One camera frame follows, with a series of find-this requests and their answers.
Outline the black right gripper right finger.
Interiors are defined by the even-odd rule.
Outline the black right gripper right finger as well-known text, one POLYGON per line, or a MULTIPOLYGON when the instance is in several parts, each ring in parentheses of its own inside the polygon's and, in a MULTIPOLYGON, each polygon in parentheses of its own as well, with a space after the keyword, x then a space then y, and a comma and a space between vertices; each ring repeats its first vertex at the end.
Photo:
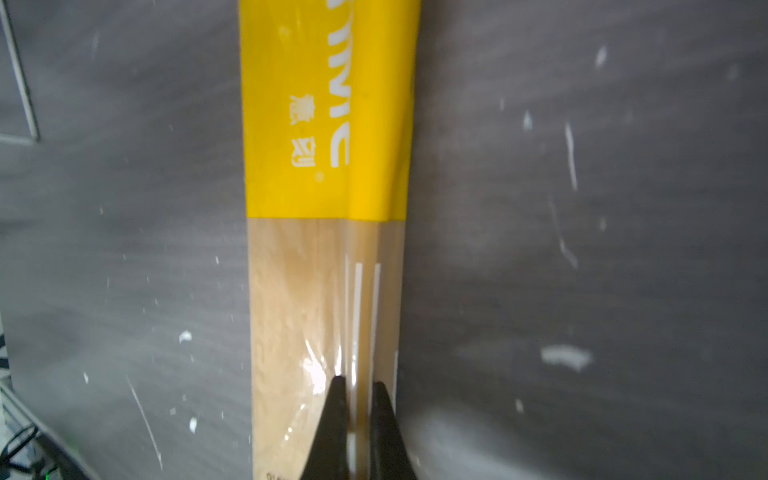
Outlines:
POLYGON ((386 385, 380 381, 372 386, 369 437, 371 480, 417 479, 386 385))

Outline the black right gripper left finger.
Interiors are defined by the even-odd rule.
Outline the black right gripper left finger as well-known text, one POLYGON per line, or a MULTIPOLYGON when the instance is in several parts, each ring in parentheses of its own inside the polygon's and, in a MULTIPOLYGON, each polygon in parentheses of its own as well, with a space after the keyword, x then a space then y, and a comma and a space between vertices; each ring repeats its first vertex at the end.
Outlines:
POLYGON ((335 376, 328 387, 301 480, 347 480, 348 404, 346 378, 335 376))

